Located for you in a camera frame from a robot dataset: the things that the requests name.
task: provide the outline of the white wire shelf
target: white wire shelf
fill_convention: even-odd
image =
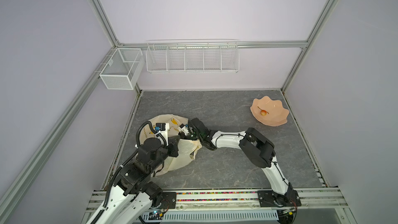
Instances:
[[[99,76],[108,89],[134,90],[144,63],[140,48],[117,48]]]
[[[238,42],[180,43],[148,45],[150,73],[238,72]]]

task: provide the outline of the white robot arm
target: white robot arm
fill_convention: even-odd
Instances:
[[[241,149],[240,141],[246,136],[246,132],[221,132],[214,133],[211,142],[217,148],[229,147]],[[265,173],[268,181],[271,183],[271,188],[274,192],[284,195],[289,188],[289,181],[283,176],[283,173],[278,165],[276,156],[272,157],[271,167],[261,168]]]
[[[149,125],[156,138],[148,138],[142,145],[140,132]],[[149,208],[160,208],[162,189],[149,182],[152,173],[171,156],[178,156],[180,138],[199,139],[209,150],[222,147],[241,149],[249,160],[260,167],[271,183],[272,191],[259,195],[262,207],[301,206],[297,191],[284,177],[275,156],[274,144],[254,128],[244,132],[221,132],[208,130],[197,118],[178,129],[180,136],[168,137],[168,124],[143,123],[137,131],[137,150],[117,168],[108,186],[106,198],[87,223],[90,224],[130,224],[141,218]]]

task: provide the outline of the white plastic bag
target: white plastic bag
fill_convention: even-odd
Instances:
[[[156,123],[169,123],[170,130],[168,131],[168,136],[178,136],[177,127],[181,124],[187,124],[188,119],[180,116],[172,115],[172,114],[164,114],[156,116],[149,120],[153,127],[155,127]],[[151,132],[148,125],[146,125],[140,134],[140,143],[143,144],[147,138],[153,138],[155,135]],[[182,168],[188,165],[190,162],[195,160],[195,156],[197,151],[202,148],[202,144],[199,140],[186,140],[180,139],[178,143],[178,157],[168,157],[164,161],[164,167],[160,172],[156,173],[156,176],[163,175],[168,171],[172,171],[175,169]],[[158,171],[162,168],[160,165],[155,171]]]

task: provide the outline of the table surface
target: table surface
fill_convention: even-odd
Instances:
[[[254,127],[275,145],[285,177],[295,188],[321,187],[301,135],[289,114],[287,123],[269,127],[250,111],[254,99],[269,96],[286,103],[280,91],[145,91],[134,116],[121,159],[135,150],[135,135],[145,121],[161,114],[199,118],[210,130],[240,132]],[[262,170],[238,149],[202,147],[189,165],[151,179],[163,189],[270,188]]]

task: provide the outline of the white wire basket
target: white wire basket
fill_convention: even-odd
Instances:
[[[238,42],[206,42],[148,45],[147,71],[238,72]]]
[[[108,89],[134,90],[144,63],[140,48],[117,48],[99,76]]]

